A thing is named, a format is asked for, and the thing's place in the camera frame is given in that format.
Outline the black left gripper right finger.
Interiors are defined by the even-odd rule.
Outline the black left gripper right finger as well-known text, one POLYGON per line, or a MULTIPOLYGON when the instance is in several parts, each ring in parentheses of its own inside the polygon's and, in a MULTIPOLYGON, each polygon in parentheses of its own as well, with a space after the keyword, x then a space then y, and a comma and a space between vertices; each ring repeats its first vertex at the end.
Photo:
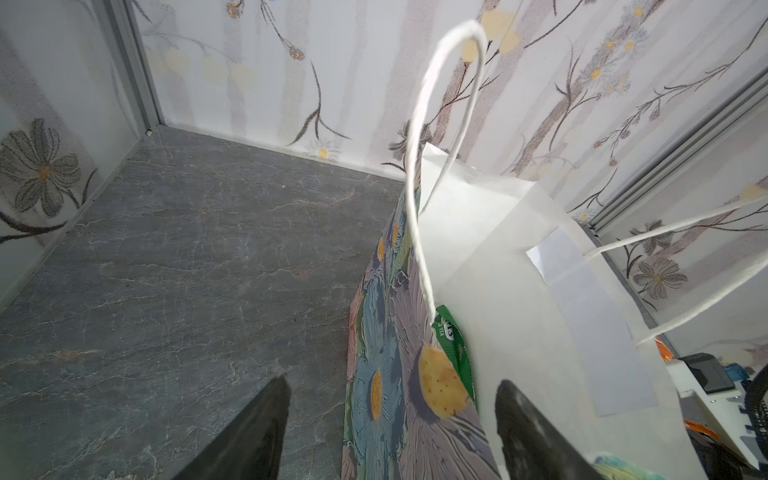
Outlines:
POLYGON ((498 386, 495 415, 512 479, 600 479, 599 473, 509 380, 498 386))

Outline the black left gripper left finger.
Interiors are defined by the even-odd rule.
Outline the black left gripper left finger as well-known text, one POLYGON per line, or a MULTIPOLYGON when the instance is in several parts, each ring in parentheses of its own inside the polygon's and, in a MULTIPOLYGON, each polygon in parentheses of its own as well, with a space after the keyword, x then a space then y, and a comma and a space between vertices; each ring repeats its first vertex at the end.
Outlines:
POLYGON ((291 390, 272 378, 245 408, 178 474, 177 479, 276 479, 291 390))

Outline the green snack packet front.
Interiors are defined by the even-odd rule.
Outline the green snack packet front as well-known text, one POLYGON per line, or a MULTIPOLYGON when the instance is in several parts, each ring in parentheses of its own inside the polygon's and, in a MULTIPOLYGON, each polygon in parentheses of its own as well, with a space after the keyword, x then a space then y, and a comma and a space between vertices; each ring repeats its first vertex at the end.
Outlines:
POLYGON ((436 308, 433 330, 438 343, 458 374, 469 398, 477 403, 474 376, 467 344, 461 330, 445 305, 436 308))

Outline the floral white paper bag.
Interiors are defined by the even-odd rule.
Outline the floral white paper bag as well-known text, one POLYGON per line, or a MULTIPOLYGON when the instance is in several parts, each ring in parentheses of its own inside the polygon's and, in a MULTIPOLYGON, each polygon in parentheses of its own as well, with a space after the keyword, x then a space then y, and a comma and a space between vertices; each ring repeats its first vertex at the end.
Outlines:
POLYGON ((345 479, 512 479, 495 399, 513 382, 600 479, 701 479, 656 339, 596 246, 537 184, 491 176, 421 139, 453 49, 438 43, 408 125, 406 183, 350 307, 345 479), (433 330, 445 305, 477 403, 433 330))

